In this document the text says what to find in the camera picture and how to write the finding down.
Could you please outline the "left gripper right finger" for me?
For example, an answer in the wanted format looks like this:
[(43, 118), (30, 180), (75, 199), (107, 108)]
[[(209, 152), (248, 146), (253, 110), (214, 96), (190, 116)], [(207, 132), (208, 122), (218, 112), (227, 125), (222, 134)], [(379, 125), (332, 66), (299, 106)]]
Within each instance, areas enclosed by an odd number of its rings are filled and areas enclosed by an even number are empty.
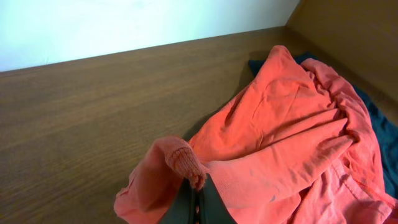
[(206, 175), (205, 184), (198, 193), (198, 206), (200, 224), (236, 224), (210, 174)]

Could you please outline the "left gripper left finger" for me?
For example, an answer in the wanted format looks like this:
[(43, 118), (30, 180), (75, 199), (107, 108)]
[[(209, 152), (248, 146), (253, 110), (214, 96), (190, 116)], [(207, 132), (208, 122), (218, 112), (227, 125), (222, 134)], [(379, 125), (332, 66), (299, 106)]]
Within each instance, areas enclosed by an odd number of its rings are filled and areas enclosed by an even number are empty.
[(196, 216), (196, 192), (189, 180), (184, 179), (170, 208), (159, 224), (194, 224)]

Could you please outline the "orange-red t-shirt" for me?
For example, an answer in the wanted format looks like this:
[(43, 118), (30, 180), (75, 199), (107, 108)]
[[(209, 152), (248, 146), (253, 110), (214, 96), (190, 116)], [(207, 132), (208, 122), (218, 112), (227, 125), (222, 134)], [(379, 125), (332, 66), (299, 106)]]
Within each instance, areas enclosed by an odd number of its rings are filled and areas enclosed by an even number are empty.
[(331, 67), (297, 63), (282, 45), (190, 140), (155, 140), (114, 211), (157, 223), (183, 180), (213, 182), (238, 223), (397, 222), (363, 100)]

